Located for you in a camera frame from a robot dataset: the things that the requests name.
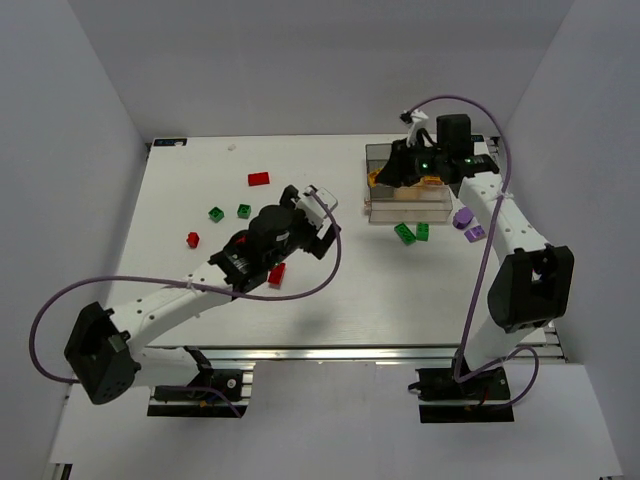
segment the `purple block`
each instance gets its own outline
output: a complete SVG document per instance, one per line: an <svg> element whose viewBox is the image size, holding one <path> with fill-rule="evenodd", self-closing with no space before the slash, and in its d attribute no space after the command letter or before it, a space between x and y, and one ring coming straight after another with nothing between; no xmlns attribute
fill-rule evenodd
<svg viewBox="0 0 640 480"><path fill-rule="evenodd" d="M469 207L461 208L453 216L453 226L462 230L467 228L467 225L473 220L473 212Z"/></svg>
<svg viewBox="0 0 640 480"><path fill-rule="evenodd" d="M470 228L469 230L464 232L464 236L467 237L467 240L473 243L486 237L487 234L484 233L484 230L482 229L482 227L478 225L477 227Z"/></svg>

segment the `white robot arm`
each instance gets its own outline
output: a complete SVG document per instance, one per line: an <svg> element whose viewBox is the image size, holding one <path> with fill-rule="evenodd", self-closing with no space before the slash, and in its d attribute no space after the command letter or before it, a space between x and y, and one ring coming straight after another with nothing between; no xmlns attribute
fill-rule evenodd
<svg viewBox="0 0 640 480"><path fill-rule="evenodd" d="M107 310L97 302L82 309L64 353L91 401L110 402L135 386L207 386L212 369L196 348L147 345L201 312L250 292L298 249L323 258L337 226L318 236L327 213L316 198L329 212L338 205L323 188L309 186L299 195L287 187L278 205L260 210L247 230L233 235L183 279L191 288L169 286ZM216 291L205 291L202 285Z"/></svg>
<svg viewBox="0 0 640 480"><path fill-rule="evenodd" d="M410 135L392 143L389 161L376 182L400 187L413 185L425 175L439 176L488 231L502 196L502 177L489 155L474 155L469 117L438 117L437 143L429 138L431 147L413 138L426 115L416 110L400 118L411 125ZM550 245L509 194L502 199L492 246L500 271L487 298L490 315L464 351L463 375L506 357L535 329L564 315L567 307L574 262L571 251Z"/></svg>

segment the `red lego brick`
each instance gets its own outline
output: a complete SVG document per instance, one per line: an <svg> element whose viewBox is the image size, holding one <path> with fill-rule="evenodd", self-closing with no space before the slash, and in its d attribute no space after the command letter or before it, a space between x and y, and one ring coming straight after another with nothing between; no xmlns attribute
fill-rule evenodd
<svg viewBox="0 0 640 480"><path fill-rule="evenodd" d="M269 185L269 172L250 173L249 186Z"/></svg>
<svg viewBox="0 0 640 480"><path fill-rule="evenodd" d="M198 246L198 243L200 243L200 237L196 232L191 232L189 233L189 235L187 235L187 245L189 245L191 248L196 248Z"/></svg>
<svg viewBox="0 0 640 480"><path fill-rule="evenodd" d="M287 268L285 263L281 263L276 268L269 272L269 278L267 282L269 282L270 287L280 288L282 285L282 278L284 277L284 270Z"/></svg>

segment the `plastic box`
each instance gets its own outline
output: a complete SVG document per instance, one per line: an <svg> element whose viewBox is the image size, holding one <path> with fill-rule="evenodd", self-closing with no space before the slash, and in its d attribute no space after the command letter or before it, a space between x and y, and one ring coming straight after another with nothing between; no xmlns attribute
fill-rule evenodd
<svg viewBox="0 0 640 480"><path fill-rule="evenodd" d="M382 168L389 160L391 144L365 147L367 174ZM445 185L393 188L370 187L365 207L369 223L446 223L453 210L451 191Z"/></svg>

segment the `green block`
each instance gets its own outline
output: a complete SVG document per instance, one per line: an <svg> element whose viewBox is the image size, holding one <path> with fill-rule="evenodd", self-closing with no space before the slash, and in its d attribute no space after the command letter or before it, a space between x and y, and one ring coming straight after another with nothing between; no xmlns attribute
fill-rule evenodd
<svg viewBox="0 0 640 480"><path fill-rule="evenodd" d="M240 204L238 207L238 216L240 218L249 218L251 216L251 205Z"/></svg>
<svg viewBox="0 0 640 480"><path fill-rule="evenodd" d="M419 223L416 227L416 237L421 242L426 242L429 240L429 224L428 223Z"/></svg>
<svg viewBox="0 0 640 480"><path fill-rule="evenodd" d="M209 210L209 218L218 223L224 218L224 212L218 207L213 207L211 210Z"/></svg>
<svg viewBox="0 0 640 480"><path fill-rule="evenodd" d="M402 240L405 245L411 245L412 243L415 243L416 236L404 223L396 225L393 229L396 231L396 233L400 237L400 240Z"/></svg>

